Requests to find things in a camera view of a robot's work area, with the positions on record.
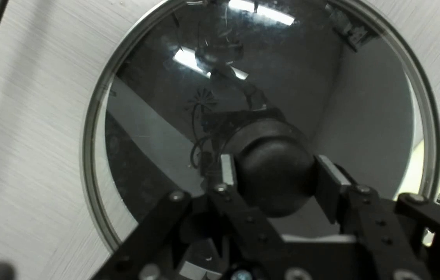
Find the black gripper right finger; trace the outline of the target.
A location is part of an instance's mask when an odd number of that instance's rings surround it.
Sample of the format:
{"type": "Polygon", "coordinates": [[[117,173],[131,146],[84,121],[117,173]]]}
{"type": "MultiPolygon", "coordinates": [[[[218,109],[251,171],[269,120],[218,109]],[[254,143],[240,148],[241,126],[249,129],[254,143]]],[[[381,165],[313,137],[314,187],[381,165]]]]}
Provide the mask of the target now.
{"type": "Polygon", "coordinates": [[[440,280],[440,205],[415,193],[384,199],[328,157],[314,162],[316,199],[347,243],[314,243],[303,261],[316,280],[440,280]]]}

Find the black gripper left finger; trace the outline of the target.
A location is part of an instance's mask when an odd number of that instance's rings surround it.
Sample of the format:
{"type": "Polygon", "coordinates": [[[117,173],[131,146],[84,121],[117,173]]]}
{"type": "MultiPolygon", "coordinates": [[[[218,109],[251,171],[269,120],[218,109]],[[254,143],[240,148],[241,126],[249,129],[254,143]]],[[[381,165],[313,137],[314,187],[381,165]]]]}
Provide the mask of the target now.
{"type": "Polygon", "coordinates": [[[294,266],[292,243],[269,223],[291,210],[271,193],[297,188],[303,162],[291,154],[263,154],[238,163],[223,154],[207,173],[205,193],[167,193],[153,212],[115,249],[92,280],[177,280],[187,252],[205,243],[207,274],[235,280],[283,280],[294,266]]]}

